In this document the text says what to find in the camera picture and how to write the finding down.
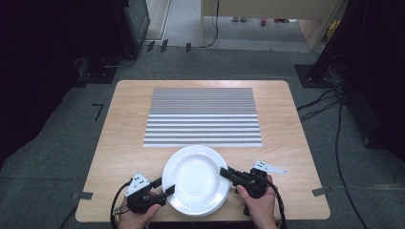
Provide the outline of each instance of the handheld controller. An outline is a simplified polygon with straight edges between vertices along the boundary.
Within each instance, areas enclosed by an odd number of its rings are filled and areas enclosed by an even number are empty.
[[[250,173],[239,172],[228,166],[227,170],[221,168],[220,175],[229,179],[233,186],[242,185],[252,198],[261,198],[265,195],[268,187],[266,172],[252,168]],[[244,209],[245,216],[250,216],[247,206]]]
[[[150,182],[141,173],[136,173],[125,193],[128,209],[133,213],[145,214],[154,204],[166,205],[167,197],[175,193],[175,185],[172,185],[161,194],[150,196],[149,191],[159,186],[161,186],[161,178]]]
[[[278,169],[270,164],[264,163],[261,160],[256,161],[253,164],[253,168],[250,169],[250,173],[239,172],[231,167],[221,168],[220,175],[232,182],[233,186],[242,185],[252,198],[261,198],[265,195],[266,189],[270,186],[277,194],[277,200],[279,201],[279,207],[282,218],[284,217],[284,206],[281,200],[280,194],[277,188],[267,180],[267,172],[286,174],[287,171]],[[247,206],[244,209],[245,216],[250,216]]]

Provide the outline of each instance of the black tape mark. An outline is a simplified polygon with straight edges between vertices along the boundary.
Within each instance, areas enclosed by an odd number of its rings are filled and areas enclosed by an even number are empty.
[[[187,43],[185,46],[185,51],[190,52],[191,51],[191,43]]]
[[[165,52],[166,51],[168,41],[169,41],[169,39],[163,40],[163,44],[161,45],[160,52]]]
[[[100,109],[98,110],[97,116],[96,116],[96,118],[95,118],[95,121],[97,121],[98,118],[100,117],[100,114],[101,114],[102,109],[104,108],[104,104],[93,103],[92,105],[93,105],[93,106],[99,106],[99,107],[100,107]]]
[[[155,46],[155,41],[152,41],[151,43],[149,43],[148,51],[153,50],[153,47],[154,47],[154,46]]]

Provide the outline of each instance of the floor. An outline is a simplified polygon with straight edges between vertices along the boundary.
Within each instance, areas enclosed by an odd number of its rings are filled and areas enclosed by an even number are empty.
[[[161,44],[168,39],[168,46],[185,47],[191,43],[199,48],[201,43],[200,0],[147,0],[151,25],[145,43],[155,40]],[[275,52],[310,52],[294,19],[289,23],[275,23],[268,18],[265,26],[260,18],[246,22],[231,22],[230,17],[218,18],[218,41],[211,49],[252,50]],[[216,34],[215,17],[205,17],[204,45],[210,44]],[[320,45],[314,52],[322,52]]]

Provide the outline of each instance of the finger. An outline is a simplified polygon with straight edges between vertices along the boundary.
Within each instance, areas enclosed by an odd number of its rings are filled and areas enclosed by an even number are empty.
[[[270,181],[270,183],[273,183],[273,177],[271,177],[270,175],[267,175],[267,180]]]
[[[124,199],[122,200],[121,205],[119,205],[120,208],[126,207],[127,204],[127,197],[124,197]]]
[[[157,195],[157,193],[155,193],[155,192],[153,192],[153,191],[149,191],[149,196],[154,197],[154,196],[156,196],[156,195]]]
[[[246,202],[250,198],[250,195],[247,192],[247,190],[244,188],[244,186],[237,185],[236,189],[238,190],[238,194],[239,194],[239,196],[241,196],[241,198],[244,200],[244,202]]]
[[[145,213],[145,216],[148,217],[148,221],[158,212],[160,209],[160,205],[154,204],[152,205],[148,211]]]

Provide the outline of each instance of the gray carpet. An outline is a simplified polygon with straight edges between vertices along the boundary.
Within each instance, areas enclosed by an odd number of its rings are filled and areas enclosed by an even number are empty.
[[[324,89],[303,89],[294,64],[313,64],[317,53],[202,50],[168,47],[142,50],[131,65],[118,69],[111,85],[73,88],[40,135],[6,162],[0,175],[1,228],[58,228],[77,205],[115,86],[122,79],[286,80],[296,106],[316,99]],[[332,102],[300,111],[300,116]],[[105,104],[98,120],[98,106]],[[288,228],[362,228],[337,173],[334,139],[338,106],[303,122],[313,159],[327,194],[330,218],[288,220]],[[375,189],[375,184],[405,181],[403,162],[384,149],[367,149],[350,107],[342,110],[339,158],[353,202],[369,228],[404,228],[403,189]],[[72,216],[65,228],[111,228],[108,223],[80,223]]]

